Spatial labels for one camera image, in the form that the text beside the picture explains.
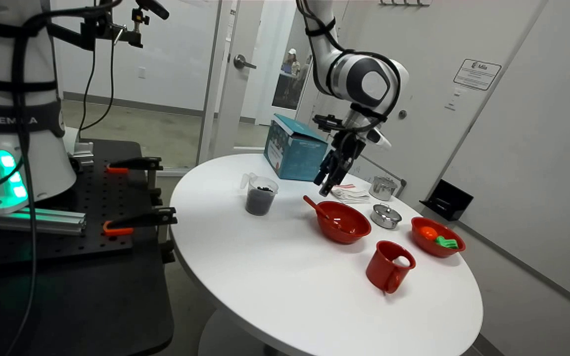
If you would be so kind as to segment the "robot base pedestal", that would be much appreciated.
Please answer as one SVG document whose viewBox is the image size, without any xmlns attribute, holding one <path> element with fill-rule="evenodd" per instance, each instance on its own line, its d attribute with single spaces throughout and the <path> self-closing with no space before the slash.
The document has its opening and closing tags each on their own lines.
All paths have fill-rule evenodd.
<svg viewBox="0 0 570 356">
<path fill-rule="evenodd" d="M 70 190 L 78 176 L 64 142 L 62 97 L 58 89 L 54 40 L 46 28 L 26 32 L 24 24 L 52 10 L 50 0 L 0 0 L 0 216 Z M 18 109 L 12 71 L 16 38 L 24 48 L 24 115 L 30 119 L 30 164 L 20 166 Z"/>
</svg>

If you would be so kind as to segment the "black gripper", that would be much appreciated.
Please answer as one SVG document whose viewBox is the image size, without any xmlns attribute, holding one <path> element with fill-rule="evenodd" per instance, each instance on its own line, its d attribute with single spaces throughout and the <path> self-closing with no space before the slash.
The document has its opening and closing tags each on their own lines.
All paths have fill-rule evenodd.
<svg viewBox="0 0 570 356">
<path fill-rule="evenodd" d="M 361 156 L 369 141 L 367 131 L 339 131 L 331 142 L 331 162 L 321 164 L 315 184 L 321 186 L 319 194 L 329 196 L 339 186 L 353 162 Z"/>
</svg>

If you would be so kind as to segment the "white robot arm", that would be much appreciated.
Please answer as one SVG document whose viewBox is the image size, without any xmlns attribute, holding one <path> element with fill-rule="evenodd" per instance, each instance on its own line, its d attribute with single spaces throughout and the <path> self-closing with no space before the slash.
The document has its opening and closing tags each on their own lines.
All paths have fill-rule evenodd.
<svg viewBox="0 0 570 356">
<path fill-rule="evenodd" d="M 313 57 L 313 81 L 323 95 L 349 103 L 349 117 L 315 115 L 313 123 L 333 135 L 315 184 L 327 196 L 339 186 L 369 142 L 388 144 L 380 127 L 404 115 L 408 69 L 382 53 L 347 50 L 337 38 L 333 0 L 295 0 L 305 22 Z"/>
</svg>

